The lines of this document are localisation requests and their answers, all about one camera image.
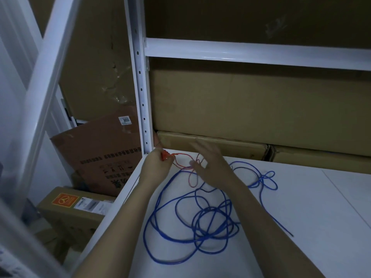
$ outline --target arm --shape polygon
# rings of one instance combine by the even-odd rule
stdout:
[[[206,168],[196,162],[191,162],[192,167],[207,184],[225,191],[230,197],[264,277],[324,278],[263,210],[249,188],[234,174],[220,150],[202,140],[192,145],[207,160]]]
[[[161,160],[156,148],[144,161],[137,186],[73,278],[128,277],[148,202],[169,173],[174,157]]]

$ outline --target forearm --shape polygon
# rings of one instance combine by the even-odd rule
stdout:
[[[265,278],[324,277],[261,207],[248,187],[232,180],[227,191]]]
[[[74,278],[128,277],[153,190],[139,183],[74,273]]]

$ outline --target blue cable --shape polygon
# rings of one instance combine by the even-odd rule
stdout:
[[[234,163],[242,163],[242,164],[247,164],[249,166],[251,166],[252,168],[247,168],[247,167],[236,167],[233,169],[232,165]],[[260,173],[260,171],[254,167],[252,164],[250,163],[247,163],[247,162],[243,162],[243,161],[234,161],[232,163],[229,164],[233,171],[237,170],[237,169],[247,169],[247,170],[250,170],[252,171],[256,177],[257,177],[257,181],[254,182],[253,184],[251,185],[248,185],[248,188],[258,188],[260,186],[260,191],[259,191],[259,202],[261,204],[261,206],[263,207],[263,209],[271,216],[271,218],[284,230],[286,231],[288,234],[290,234],[292,237],[294,237],[294,235],[289,232],[282,224],[280,224],[278,222],[278,220],[276,220],[267,210],[266,208],[264,207],[263,205],[263,201],[262,201],[262,192],[263,192],[263,189],[264,187],[270,189],[270,190],[277,190],[278,189],[278,185],[277,183],[272,179],[274,176],[275,176],[275,172],[274,171],[269,171],[267,173],[265,173],[264,175],[262,173]],[[199,187],[199,188],[196,188],[195,190],[191,191],[191,192],[188,192],[182,196],[179,196],[177,198],[174,198],[168,202],[166,202],[164,205],[160,206],[160,203],[161,203],[161,198],[165,192],[165,190],[169,187],[169,185],[174,181],[174,179],[180,174],[180,173],[191,173],[191,174],[194,174],[197,176],[196,173],[194,172],[190,172],[190,171],[187,171],[185,169],[187,168],[183,168],[181,170],[179,170],[176,174],[173,175],[173,177],[168,181],[168,183],[164,186],[164,188],[162,189],[162,191],[160,192],[160,195],[158,196],[157,198],[157,201],[156,201],[156,205],[155,205],[155,209],[153,210],[152,214],[150,215],[149,219],[147,220],[146,222],[146,225],[144,227],[144,231],[143,231],[143,243],[144,243],[144,246],[149,254],[149,256],[157,263],[160,263],[160,264],[165,264],[165,265],[174,265],[174,264],[181,264],[187,260],[189,260],[197,251],[199,252],[202,252],[202,253],[206,253],[206,254],[210,254],[210,255],[215,255],[217,253],[221,253],[223,252],[226,248],[227,248],[227,245],[228,245],[228,240],[232,237],[234,237],[239,231],[240,231],[240,227],[239,225],[241,224],[240,222],[235,222],[233,219],[231,219],[230,215],[231,215],[231,212],[232,212],[232,202],[230,199],[227,199],[225,193],[222,191],[222,190],[219,190],[217,188],[214,188],[212,190],[205,190],[203,189],[203,186],[205,185],[205,182]],[[275,185],[273,188],[267,186],[265,183],[264,183],[264,180],[270,180],[271,182],[273,182],[273,184]],[[220,191],[224,197],[224,201],[222,201],[217,207],[214,207],[214,206],[210,206],[209,202],[207,201],[207,199],[203,196],[200,196],[200,195],[197,195],[197,192],[198,191],[204,191],[206,193],[211,193],[211,192],[214,192],[214,191]],[[192,223],[189,225],[187,224],[186,222],[184,222],[179,214],[178,214],[178,204],[183,201],[184,199],[188,199],[188,198],[194,198],[195,199],[195,202],[197,204],[197,206],[200,208],[200,210],[194,215],[193,219],[192,219]],[[202,200],[206,203],[207,207],[206,208],[202,208],[201,205],[199,204],[199,201]],[[193,231],[193,239],[176,239],[176,238],[172,238],[168,235],[166,235],[158,226],[158,222],[157,222],[157,212],[159,212],[162,208],[164,208],[165,206],[167,206],[168,204],[170,204],[171,202],[173,201],[177,201],[176,204],[175,204],[175,215],[177,216],[177,218],[180,220],[180,222],[188,227],[189,229],[191,229]],[[212,217],[211,217],[211,220],[210,220],[210,223],[207,227],[207,229],[202,229],[201,226],[200,226],[200,220],[202,219],[202,217],[204,217],[205,215],[207,215],[208,213],[212,213]],[[214,221],[214,218],[216,216],[216,214],[221,214],[225,220],[223,221],[223,223],[221,223],[219,225],[219,227],[213,231],[213,232],[210,232],[210,228],[211,228],[211,225]],[[170,242],[175,242],[175,243],[181,243],[181,244],[194,244],[195,246],[195,249],[192,251],[191,254],[189,254],[187,257],[181,259],[181,260],[178,260],[178,261],[163,261],[163,260],[160,260],[160,259],[157,259],[155,258],[151,251],[149,250],[148,248],[148,245],[147,245],[147,241],[146,241],[146,230],[147,230],[147,227],[148,225],[151,224],[151,226],[160,234],[160,236]],[[206,240],[209,240],[209,239],[214,239],[214,240],[225,240],[225,244],[224,244],[224,247],[221,248],[219,251],[214,251],[214,252],[210,252],[210,251],[205,251],[203,249],[201,249],[201,246],[202,244],[206,241]]]

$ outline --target circular logo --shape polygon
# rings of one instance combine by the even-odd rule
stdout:
[[[63,197],[61,197],[61,198],[59,199],[58,203],[60,203],[60,204],[64,204],[64,203],[66,203],[68,200],[69,200],[69,196],[65,195],[65,196],[63,196]]]

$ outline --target white table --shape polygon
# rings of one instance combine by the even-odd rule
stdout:
[[[186,165],[189,158],[178,155],[177,160]],[[368,201],[371,197],[371,175],[238,158],[226,157],[226,160],[229,163],[235,160],[251,163],[263,174],[270,170],[276,172],[274,180],[279,188],[277,191],[264,190],[263,203],[294,234],[292,240],[327,278],[367,277],[371,273],[371,201]],[[124,186],[77,264],[86,257],[137,184],[142,162]],[[173,166],[167,179],[152,196],[144,224],[153,211],[160,190],[178,170]],[[237,170],[236,174],[246,184],[251,184],[256,178],[248,170]],[[181,173],[168,188],[163,200],[167,202],[188,191],[191,191],[188,174]],[[257,197],[259,189],[253,189],[252,192]],[[206,197],[211,204],[217,205],[222,201],[221,193],[214,192]],[[189,200],[179,210],[182,211],[182,217],[190,221],[198,208],[194,200]],[[176,218],[174,205],[158,213],[158,222],[160,228],[170,236],[191,238],[192,233]],[[187,262],[179,265],[155,263],[144,248],[142,232],[143,229],[130,272],[132,278],[262,277],[242,229],[229,240],[224,252],[218,255],[196,252]],[[151,227],[147,231],[147,242],[154,256],[160,259],[180,259],[194,248],[193,245],[168,242]]]

